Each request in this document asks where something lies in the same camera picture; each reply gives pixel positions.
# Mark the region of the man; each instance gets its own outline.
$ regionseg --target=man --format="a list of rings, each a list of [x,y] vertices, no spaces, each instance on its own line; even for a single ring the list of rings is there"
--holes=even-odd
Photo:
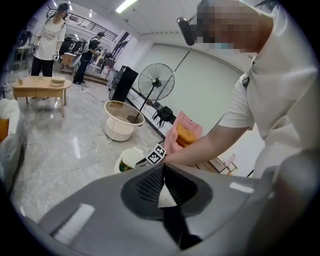
[[[99,32],[95,37],[89,40],[89,50],[82,54],[82,57],[80,60],[80,66],[73,78],[74,84],[81,85],[81,83],[85,83],[84,75],[85,75],[87,66],[91,60],[92,55],[99,56],[99,54],[95,52],[95,49],[100,44],[100,39],[104,36],[105,36],[105,33]]]
[[[66,22],[64,19],[68,10],[67,3],[60,4],[54,16],[50,17],[36,32],[34,40],[39,41],[39,47],[33,58],[31,76],[39,76],[42,69],[44,77],[52,77],[55,51],[59,52],[65,40]]]
[[[255,178],[301,150],[318,147],[318,62],[284,8],[276,6],[267,15],[237,0],[203,0],[196,22],[196,33],[204,43],[227,43],[257,55],[235,84],[219,125],[164,161],[194,165],[211,160],[255,123],[265,142],[255,162]]]

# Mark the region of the black bag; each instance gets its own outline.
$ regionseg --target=black bag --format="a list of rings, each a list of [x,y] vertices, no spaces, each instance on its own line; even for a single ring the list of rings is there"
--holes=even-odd
[[[155,120],[157,117],[160,117],[160,121],[158,122],[159,127],[164,127],[165,122],[169,122],[172,117],[174,116],[174,113],[170,108],[167,106],[164,106],[163,108],[157,110],[152,119]]]

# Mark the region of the small wooden table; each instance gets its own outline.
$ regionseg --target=small wooden table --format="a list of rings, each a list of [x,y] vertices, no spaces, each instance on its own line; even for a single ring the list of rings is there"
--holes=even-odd
[[[66,90],[71,86],[71,81],[65,80],[64,85],[53,87],[50,85],[51,77],[46,76],[26,76],[22,78],[23,84],[16,81],[13,87],[13,96],[25,97],[28,104],[28,97],[54,97],[60,98],[61,115],[64,117],[64,105],[67,104]]]

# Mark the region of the black pants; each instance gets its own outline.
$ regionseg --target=black pants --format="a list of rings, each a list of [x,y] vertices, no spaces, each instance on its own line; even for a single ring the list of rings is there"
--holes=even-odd
[[[87,66],[89,64],[89,61],[84,61],[84,57],[81,57],[80,60],[80,67],[78,68],[74,78],[73,78],[73,83],[81,83],[84,80],[85,72],[87,69]]]
[[[53,60],[42,60],[34,57],[31,68],[31,76],[39,76],[42,68],[42,74],[44,77],[52,77],[52,69],[54,67]]]

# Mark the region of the white shirt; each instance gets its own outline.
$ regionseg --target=white shirt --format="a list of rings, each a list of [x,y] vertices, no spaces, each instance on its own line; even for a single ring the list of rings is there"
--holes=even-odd
[[[282,6],[272,17],[271,35],[250,70],[235,84],[231,103],[219,123],[249,130],[256,123],[265,148],[255,162],[254,178],[301,150],[319,146],[318,62]]]
[[[35,57],[40,60],[52,61],[57,50],[57,43],[65,40],[66,25],[63,26],[65,21],[54,24],[53,20],[53,18],[49,19],[35,34],[41,37],[39,48],[35,53]]]

